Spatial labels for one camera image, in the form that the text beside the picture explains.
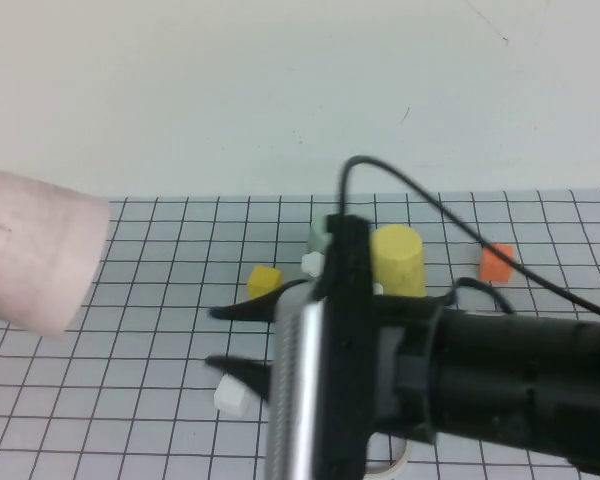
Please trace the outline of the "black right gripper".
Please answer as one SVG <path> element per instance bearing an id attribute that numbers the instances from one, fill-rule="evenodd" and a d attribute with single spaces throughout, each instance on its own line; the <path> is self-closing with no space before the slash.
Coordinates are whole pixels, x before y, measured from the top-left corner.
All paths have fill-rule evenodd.
<path id="1" fill-rule="evenodd" d="M 216 320 L 275 323 L 280 299 L 289 290 L 298 293 L 304 284 L 309 281 L 289 281 L 242 303 L 210 307 L 208 314 Z M 435 335 L 445 308 L 443 297 L 374 297 L 378 329 L 375 432 L 421 443 L 435 441 L 431 368 Z M 269 400 L 273 362 L 211 355 L 204 363 Z"/>

